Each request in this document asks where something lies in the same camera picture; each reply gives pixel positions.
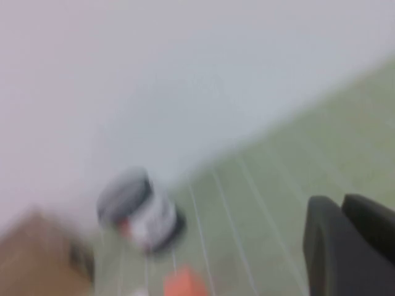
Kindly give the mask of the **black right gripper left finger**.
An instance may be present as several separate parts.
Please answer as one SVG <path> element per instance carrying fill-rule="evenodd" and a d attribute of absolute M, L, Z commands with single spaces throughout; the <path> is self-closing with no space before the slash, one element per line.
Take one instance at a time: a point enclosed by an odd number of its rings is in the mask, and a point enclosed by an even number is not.
<path fill-rule="evenodd" d="M 303 252 L 310 295 L 394 295 L 394 264 L 373 249 L 336 204 L 312 196 Z"/>

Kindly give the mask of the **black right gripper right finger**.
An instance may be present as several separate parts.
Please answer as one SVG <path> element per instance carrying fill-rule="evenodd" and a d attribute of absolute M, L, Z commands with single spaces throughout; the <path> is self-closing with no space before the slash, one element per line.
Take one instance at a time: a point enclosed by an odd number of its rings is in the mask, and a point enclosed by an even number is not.
<path fill-rule="evenodd" d="M 394 210 L 360 194 L 347 194 L 342 212 L 365 241 L 394 264 Z"/>

